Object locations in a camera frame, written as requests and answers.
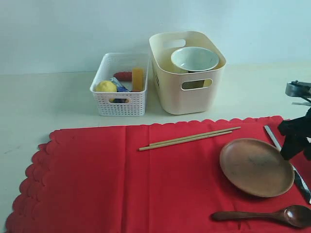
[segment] white storage bin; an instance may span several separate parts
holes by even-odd
[[[175,115],[208,110],[226,65],[224,56],[216,46],[200,32],[160,33],[150,37],[149,43],[155,86],[163,109]],[[204,72],[187,73],[176,70],[171,62],[171,54],[179,48],[190,46],[213,51],[219,57],[219,64]],[[195,89],[182,88],[183,83],[190,81],[202,82],[204,85]]]
[[[95,87],[103,80],[108,80],[117,72],[132,71],[133,67],[144,69],[144,90],[142,92],[96,92]],[[149,56],[144,53],[107,53],[99,66],[90,91],[102,116],[142,116],[145,114],[147,101],[147,74]],[[109,99],[128,99],[128,103],[111,103]]]

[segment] white bowl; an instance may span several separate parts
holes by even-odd
[[[219,63],[219,57],[202,47],[183,47],[172,53],[171,61],[180,69],[202,72],[215,68]]]

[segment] wooden spoon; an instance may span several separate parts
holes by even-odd
[[[311,226],[311,209],[302,205],[292,205],[274,213],[251,213],[236,211],[220,211],[211,215],[214,220],[235,220],[249,218],[269,218],[304,228]]]

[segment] yellow fruit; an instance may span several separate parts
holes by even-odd
[[[117,92],[117,86],[115,86],[111,81],[101,81],[95,88],[95,91],[100,92]]]

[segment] basket handle hole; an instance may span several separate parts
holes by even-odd
[[[109,99],[110,103],[129,103],[130,100],[129,99],[119,99],[119,98],[115,98],[115,99]]]
[[[171,40],[171,41],[166,41],[163,43],[163,47],[165,49],[170,49],[170,48],[181,48],[186,45],[186,40],[180,39],[180,40]]]
[[[203,79],[203,80],[195,80],[195,81],[188,81],[181,84],[181,89],[183,90],[191,90],[197,88],[206,88],[211,86],[213,83],[212,79]]]

